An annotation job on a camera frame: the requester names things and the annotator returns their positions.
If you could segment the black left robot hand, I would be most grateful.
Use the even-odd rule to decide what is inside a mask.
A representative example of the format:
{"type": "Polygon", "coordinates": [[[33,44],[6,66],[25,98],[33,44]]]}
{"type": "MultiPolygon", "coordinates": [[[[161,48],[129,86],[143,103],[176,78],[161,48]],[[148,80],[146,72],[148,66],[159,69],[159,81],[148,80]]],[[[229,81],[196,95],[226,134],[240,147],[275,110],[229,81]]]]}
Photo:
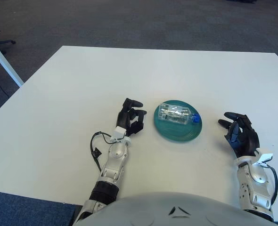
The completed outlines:
{"type": "Polygon", "coordinates": [[[144,116],[147,114],[145,110],[138,110],[143,107],[139,101],[126,98],[121,111],[118,113],[116,126],[126,129],[125,135],[129,137],[137,134],[144,128],[144,116]]]}

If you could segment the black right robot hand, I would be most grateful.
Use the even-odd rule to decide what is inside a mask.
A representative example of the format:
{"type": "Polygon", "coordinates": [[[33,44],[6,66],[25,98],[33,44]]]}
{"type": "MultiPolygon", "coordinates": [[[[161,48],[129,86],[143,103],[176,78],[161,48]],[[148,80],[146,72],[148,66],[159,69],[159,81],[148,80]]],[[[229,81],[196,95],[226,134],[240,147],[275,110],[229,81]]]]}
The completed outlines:
{"type": "Polygon", "coordinates": [[[225,112],[224,116],[231,119],[229,122],[219,119],[218,123],[227,130],[224,136],[237,158],[242,156],[256,156],[259,154],[257,148],[260,147],[258,134],[252,128],[247,115],[225,112]]]}

